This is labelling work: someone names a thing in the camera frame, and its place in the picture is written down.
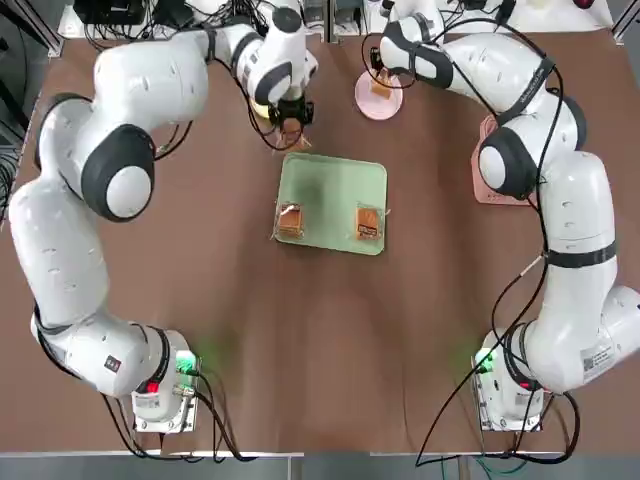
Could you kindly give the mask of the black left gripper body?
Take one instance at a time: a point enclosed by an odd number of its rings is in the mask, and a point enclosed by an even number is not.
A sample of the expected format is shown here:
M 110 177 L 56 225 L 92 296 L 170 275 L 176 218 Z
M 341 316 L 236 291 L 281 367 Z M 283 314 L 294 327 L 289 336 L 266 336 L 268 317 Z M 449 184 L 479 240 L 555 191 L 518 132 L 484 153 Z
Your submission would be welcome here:
M 301 126 L 313 122 L 315 104 L 304 97 L 294 100 L 280 99 L 276 105 L 268 107 L 268 118 L 272 125 L 283 126 L 287 119 L 296 120 Z

